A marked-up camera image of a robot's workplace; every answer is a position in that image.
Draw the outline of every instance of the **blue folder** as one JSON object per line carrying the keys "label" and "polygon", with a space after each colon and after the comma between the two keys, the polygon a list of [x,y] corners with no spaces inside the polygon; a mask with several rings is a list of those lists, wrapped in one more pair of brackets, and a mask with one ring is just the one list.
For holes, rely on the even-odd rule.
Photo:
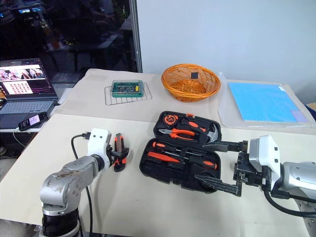
{"label": "blue folder", "polygon": [[243,120],[308,122],[280,85],[241,82],[228,85]]}

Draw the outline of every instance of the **laptop screen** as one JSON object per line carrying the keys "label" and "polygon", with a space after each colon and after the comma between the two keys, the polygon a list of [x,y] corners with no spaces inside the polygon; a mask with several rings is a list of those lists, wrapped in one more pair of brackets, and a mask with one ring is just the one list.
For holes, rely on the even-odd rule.
{"label": "laptop screen", "polygon": [[57,96],[40,59],[1,61],[0,89],[7,99]]}

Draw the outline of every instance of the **white wall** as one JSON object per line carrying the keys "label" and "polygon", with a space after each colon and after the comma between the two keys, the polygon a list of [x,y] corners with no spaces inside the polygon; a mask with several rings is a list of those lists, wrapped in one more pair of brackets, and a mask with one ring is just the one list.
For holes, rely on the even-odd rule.
{"label": "white wall", "polygon": [[143,72],[179,63],[316,101],[316,0],[137,0]]}

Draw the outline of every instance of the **laptop keyboard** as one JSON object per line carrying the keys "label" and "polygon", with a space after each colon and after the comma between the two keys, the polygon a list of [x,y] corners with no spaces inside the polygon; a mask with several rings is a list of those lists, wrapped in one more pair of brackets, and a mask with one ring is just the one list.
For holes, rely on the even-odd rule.
{"label": "laptop keyboard", "polygon": [[47,112],[53,103],[53,100],[10,102],[0,110],[0,115]]}

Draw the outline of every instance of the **black tool case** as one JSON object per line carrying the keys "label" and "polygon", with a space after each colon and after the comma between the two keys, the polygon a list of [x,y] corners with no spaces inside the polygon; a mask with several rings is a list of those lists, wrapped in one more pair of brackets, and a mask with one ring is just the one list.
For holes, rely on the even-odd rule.
{"label": "black tool case", "polygon": [[[194,140],[171,138],[169,134],[163,134],[159,132],[159,129],[172,130],[174,128],[192,131],[194,127],[188,125],[188,122],[193,122],[199,126],[193,131],[195,136],[187,134],[178,135],[189,139],[194,138]],[[219,123],[209,119],[195,117],[191,114],[182,114],[171,111],[162,112],[154,127],[155,138],[151,139],[147,143],[143,152],[139,164],[140,170],[145,176],[150,176],[168,184],[173,182],[174,184],[181,185],[181,187],[184,189],[197,190],[205,193],[212,193],[216,191],[215,189],[205,187],[195,178],[195,175],[206,175],[220,179],[221,160],[215,152],[208,151],[202,147],[206,143],[210,142],[210,138],[206,136],[205,133],[200,134],[198,132],[199,129],[214,132],[214,127],[216,127],[218,132],[215,142],[220,142],[222,135]],[[161,150],[164,149],[164,147],[161,148],[158,146],[158,144],[167,145],[168,149],[171,147],[172,151],[168,150],[168,152],[181,156],[182,158],[180,158],[180,161],[182,162],[163,161],[161,159],[149,156],[149,154],[152,155],[153,153],[159,153],[174,159],[179,159],[177,156],[163,152],[166,150]],[[183,159],[183,157],[194,157],[194,159],[190,159],[189,161],[188,159]],[[203,164],[196,164],[196,161],[198,161],[198,163],[205,162],[207,164],[216,164],[216,168],[202,166]]]}

